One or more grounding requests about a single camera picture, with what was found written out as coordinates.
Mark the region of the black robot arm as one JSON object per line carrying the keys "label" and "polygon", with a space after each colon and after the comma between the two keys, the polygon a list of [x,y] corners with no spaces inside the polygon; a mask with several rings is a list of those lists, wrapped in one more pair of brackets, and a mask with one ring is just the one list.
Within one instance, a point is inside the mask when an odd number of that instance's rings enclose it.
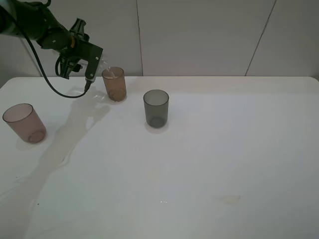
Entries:
{"label": "black robot arm", "polygon": [[49,9],[51,2],[2,0],[0,2],[0,32],[35,41],[41,49],[59,54],[55,74],[69,79],[72,72],[81,70],[80,61],[87,62],[85,77],[94,81],[102,48],[89,41],[85,33],[86,22],[76,19],[70,29],[65,28]]}

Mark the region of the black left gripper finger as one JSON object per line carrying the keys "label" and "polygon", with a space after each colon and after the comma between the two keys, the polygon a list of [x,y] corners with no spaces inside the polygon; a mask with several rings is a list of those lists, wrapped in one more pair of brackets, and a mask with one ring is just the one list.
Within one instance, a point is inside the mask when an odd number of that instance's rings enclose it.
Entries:
{"label": "black left gripper finger", "polygon": [[74,63],[68,59],[65,59],[62,56],[59,56],[55,63],[55,74],[58,77],[69,79],[69,76],[72,72],[79,72],[83,67],[78,64]]}

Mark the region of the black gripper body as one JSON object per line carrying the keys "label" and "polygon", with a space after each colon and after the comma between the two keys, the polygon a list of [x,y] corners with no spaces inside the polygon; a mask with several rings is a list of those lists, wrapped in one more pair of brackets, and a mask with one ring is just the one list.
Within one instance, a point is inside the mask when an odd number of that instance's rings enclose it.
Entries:
{"label": "black gripper body", "polygon": [[39,45],[42,49],[52,49],[64,57],[75,57],[86,60],[83,54],[83,40],[86,33],[70,32],[63,29],[41,30],[39,32]]}

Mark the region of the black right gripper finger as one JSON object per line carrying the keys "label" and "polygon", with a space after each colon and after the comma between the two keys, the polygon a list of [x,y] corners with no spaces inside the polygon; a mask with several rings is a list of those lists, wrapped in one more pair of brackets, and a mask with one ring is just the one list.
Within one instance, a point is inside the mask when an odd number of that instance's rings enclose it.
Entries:
{"label": "black right gripper finger", "polygon": [[78,39],[89,41],[89,35],[84,32],[85,25],[85,20],[77,18],[75,23],[70,28],[69,32]]}

